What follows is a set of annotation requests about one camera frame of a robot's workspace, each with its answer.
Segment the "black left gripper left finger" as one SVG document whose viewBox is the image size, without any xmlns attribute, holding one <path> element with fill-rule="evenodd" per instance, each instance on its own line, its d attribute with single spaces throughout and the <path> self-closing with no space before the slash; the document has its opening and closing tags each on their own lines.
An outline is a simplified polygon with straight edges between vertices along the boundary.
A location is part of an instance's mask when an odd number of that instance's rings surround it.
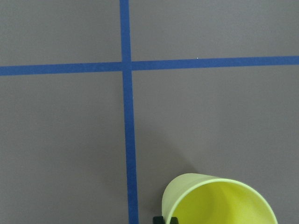
<svg viewBox="0 0 299 224">
<path fill-rule="evenodd" d="M 163 216 L 155 216 L 152 219 L 153 224 L 164 224 L 164 217 Z"/>
</svg>

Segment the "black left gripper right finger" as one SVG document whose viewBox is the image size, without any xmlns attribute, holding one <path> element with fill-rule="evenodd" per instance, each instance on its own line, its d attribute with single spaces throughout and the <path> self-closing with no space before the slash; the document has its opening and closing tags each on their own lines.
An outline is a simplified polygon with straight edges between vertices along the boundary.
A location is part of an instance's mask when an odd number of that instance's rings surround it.
<svg viewBox="0 0 299 224">
<path fill-rule="evenodd" d="M 171 218 L 171 224 L 178 224 L 178 218 L 177 217 L 172 217 Z"/>
</svg>

